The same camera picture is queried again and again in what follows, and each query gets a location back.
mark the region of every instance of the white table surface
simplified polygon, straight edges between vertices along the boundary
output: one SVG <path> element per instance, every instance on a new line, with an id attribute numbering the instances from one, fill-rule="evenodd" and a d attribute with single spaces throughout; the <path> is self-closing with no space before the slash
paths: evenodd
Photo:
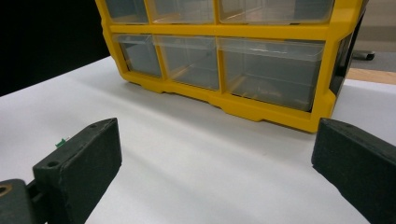
<path id="1" fill-rule="evenodd" d="M 395 111 L 396 86 L 347 80 L 332 118 L 396 145 Z M 109 118 L 123 163 L 87 223 L 367 223 L 312 168 L 315 134 L 146 91 L 109 57 L 0 97 L 0 180 Z"/>

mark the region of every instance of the small parts organizer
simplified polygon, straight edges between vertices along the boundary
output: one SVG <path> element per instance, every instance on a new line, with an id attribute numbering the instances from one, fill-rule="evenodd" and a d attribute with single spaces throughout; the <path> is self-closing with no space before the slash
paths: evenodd
<path id="1" fill-rule="evenodd" d="M 96 0 L 120 75 L 314 133 L 349 67 L 363 0 Z"/>

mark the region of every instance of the plastic drawer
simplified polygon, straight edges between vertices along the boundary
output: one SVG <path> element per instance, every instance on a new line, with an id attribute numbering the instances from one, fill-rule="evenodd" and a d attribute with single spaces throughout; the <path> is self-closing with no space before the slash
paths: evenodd
<path id="1" fill-rule="evenodd" d="M 218 60 L 214 37 L 156 35 L 166 74 L 174 81 L 219 89 Z"/>
<path id="2" fill-rule="evenodd" d="M 115 23 L 149 23 L 144 0 L 106 0 L 106 5 Z"/>
<path id="3" fill-rule="evenodd" d="M 114 39 L 120 43 L 129 71 L 161 76 L 152 35 L 115 35 Z"/>
<path id="4" fill-rule="evenodd" d="M 222 23 L 317 23 L 332 14 L 333 0 L 219 0 Z"/>
<path id="5" fill-rule="evenodd" d="M 211 23 L 212 0 L 148 0 L 154 23 Z"/>
<path id="6" fill-rule="evenodd" d="M 308 111 L 323 47 L 323 43 L 220 38 L 227 91 Z"/>

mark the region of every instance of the screw hole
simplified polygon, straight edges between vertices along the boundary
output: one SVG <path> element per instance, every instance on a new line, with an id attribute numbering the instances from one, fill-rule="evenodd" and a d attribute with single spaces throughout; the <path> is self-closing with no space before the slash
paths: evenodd
<path id="1" fill-rule="evenodd" d="M 1 186 L 1 187 L 0 187 L 0 194 L 2 194 L 2 193 L 4 193 L 4 192 L 6 192 L 6 190 L 7 190 L 7 188 L 6 188 L 6 187 L 4 187 L 4 186 Z"/>
<path id="2" fill-rule="evenodd" d="M 0 186 L 0 197 L 8 194 L 12 190 L 12 185 L 2 185 Z"/>
<path id="3" fill-rule="evenodd" d="M 48 163 L 48 167 L 54 167 L 54 166 L 57 166 L 58 164 L 59 164 L 58 161 L 50 161 L 50 162 Z"/>

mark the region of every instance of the wooden floor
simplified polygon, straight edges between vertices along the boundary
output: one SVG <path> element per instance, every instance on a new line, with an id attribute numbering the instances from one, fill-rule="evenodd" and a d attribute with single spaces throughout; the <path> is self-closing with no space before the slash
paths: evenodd
<path id="1" fill-rule="evenodd" d="M 350 68 L 346 78 L 396 85 L 396 73 L 392 72 Z"/>

